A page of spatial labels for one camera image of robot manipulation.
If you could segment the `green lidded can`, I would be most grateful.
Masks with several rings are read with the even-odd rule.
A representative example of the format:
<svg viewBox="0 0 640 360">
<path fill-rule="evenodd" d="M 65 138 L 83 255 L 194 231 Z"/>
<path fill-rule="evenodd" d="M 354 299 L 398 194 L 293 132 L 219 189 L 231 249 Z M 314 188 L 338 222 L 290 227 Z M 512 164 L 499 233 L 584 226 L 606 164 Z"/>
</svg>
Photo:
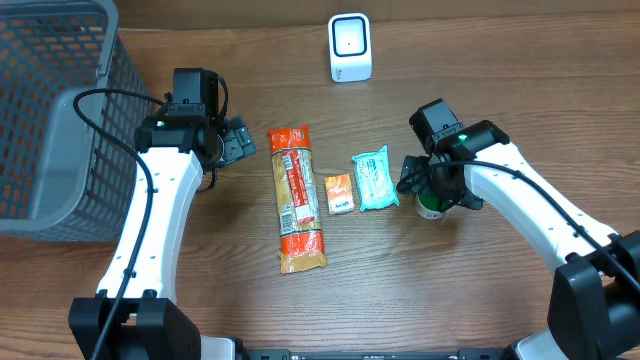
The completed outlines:
<svg viewBox="0 0 640 360">
<path fill-rule="evenodd" d="M 436 220 L 444 216 L 441 209 L 443 201 L 433 194 L 417 194 L 415 197 L 416 212 L 427 220 Z"/>
</svg>

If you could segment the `long orange noodle packet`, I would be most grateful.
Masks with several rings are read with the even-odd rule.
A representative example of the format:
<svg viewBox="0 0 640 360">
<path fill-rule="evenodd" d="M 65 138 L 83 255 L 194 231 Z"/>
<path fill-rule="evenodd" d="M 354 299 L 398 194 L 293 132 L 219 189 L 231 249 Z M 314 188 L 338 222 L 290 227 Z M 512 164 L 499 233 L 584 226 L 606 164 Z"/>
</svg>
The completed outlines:
<svg viewBox="0 0 640 360">
<path fill-rule="evenodd" d="M 283 274 L 327 265 L 309 127 L 267 131 L 279 219 Z"/>
</svg>

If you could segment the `teal wet wipes pack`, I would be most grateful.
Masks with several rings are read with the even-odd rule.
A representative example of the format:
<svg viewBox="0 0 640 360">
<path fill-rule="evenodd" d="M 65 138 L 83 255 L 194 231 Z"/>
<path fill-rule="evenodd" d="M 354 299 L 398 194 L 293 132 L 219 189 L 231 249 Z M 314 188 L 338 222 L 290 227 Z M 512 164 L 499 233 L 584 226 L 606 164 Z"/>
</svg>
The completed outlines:
<svg viewBox="0 0 640 360">
<path fill-rule="evenodd" d="M 380 210 L 400 205 L 391 178 L 388 147 L 365 152 L 352 157 L 354 175 L 360 197 L 360 211 Z"/>
</svg>

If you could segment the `small orange snack box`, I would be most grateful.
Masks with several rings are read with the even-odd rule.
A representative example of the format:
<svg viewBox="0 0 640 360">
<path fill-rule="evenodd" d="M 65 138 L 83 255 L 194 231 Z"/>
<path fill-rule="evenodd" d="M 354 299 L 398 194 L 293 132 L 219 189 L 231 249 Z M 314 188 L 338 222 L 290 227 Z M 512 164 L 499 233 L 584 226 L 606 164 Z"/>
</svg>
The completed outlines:
<svg viewBox="0 0 640 360">
<path fill-rule="evenodd" d="M 329 213 L 337 215 L 353 211 L 355 204 L 350 176 L 348 174 L 330 176 L 324 181 Z"/>
</svg>

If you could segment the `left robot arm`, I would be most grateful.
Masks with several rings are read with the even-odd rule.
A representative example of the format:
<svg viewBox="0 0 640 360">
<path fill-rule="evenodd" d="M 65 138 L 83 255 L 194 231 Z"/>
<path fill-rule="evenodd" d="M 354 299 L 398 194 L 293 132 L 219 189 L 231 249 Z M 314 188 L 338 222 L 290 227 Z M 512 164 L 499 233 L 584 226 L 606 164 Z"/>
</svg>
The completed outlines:
<svg viewBox="0 0 640 360">
<path fill-rule="evenodd" d="M 87 359 L 238 359 L 233 337 L 210 337 L 176 304 L 176 271 L 186 218 L 205 174 L 253 155 L 239 116 L 228 118 L 225 80 L 177 68 L 173 90 L 127 145 L 80 119 L 136 162 L 131 203 L 114 257 L 91 298 L 76 298 L 68 323 Z"/>
</svg>

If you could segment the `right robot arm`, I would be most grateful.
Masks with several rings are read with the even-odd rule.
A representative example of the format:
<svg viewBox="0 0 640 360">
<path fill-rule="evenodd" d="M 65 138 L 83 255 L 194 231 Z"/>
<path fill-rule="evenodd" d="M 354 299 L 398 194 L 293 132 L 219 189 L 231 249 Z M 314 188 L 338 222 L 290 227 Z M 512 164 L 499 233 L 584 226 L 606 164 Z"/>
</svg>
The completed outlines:
<svg viewBox="0 0 640 360">
<path fill-rule="evenodd" d="M 497 125 L 460 122 L 442 99 L 409 124 L 425 153 L 407 156 L 396 189 L 427 219 L 490 204 L 553 276 L 545 330 L 461 359 L 616 359 L 639 345 L 639 234 L 621 235 L 556 190 Z"/>
</svg>

